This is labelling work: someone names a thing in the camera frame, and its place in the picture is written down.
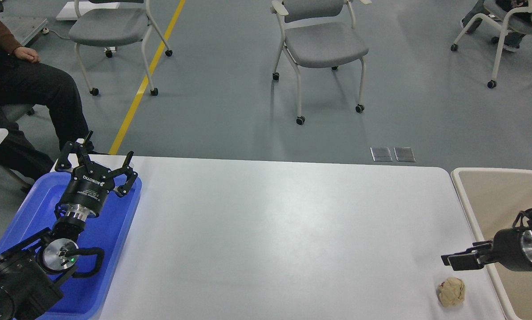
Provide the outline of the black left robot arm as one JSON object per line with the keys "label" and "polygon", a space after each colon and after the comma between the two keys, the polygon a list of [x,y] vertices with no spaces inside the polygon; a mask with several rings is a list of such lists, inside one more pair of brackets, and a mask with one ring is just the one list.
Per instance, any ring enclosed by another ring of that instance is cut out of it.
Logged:
{"label": "black left robot arm", "polygon": [[130,164],[110,169],[67,142],[0,241],[0,320],[85,320],[105,298],[139,202]]}

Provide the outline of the person's hand on lap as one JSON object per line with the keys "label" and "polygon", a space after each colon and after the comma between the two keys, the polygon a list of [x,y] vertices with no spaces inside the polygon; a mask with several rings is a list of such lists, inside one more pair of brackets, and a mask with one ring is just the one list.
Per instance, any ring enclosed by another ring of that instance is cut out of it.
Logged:
{"label": "person's hand on lap", "polygon": [[12,51],[12,54],[20,60],[30,61],[31,63],[40,62],[40,55],[32,48],[18,47]]}

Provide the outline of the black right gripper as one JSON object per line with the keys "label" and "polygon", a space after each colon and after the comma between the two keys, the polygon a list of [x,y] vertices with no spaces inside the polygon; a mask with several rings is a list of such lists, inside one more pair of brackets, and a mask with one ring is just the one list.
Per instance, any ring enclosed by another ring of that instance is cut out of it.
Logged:
{"label": "black right gripper", "polygon": [[441,255],[445,266],[454,271],[480,270],[487,264],[499,263],[515,272],[532,272],[532,231],[508,228],[495,234],[493,241],[473,242],[473,248],[492,248],[490,255],[459,252]]}

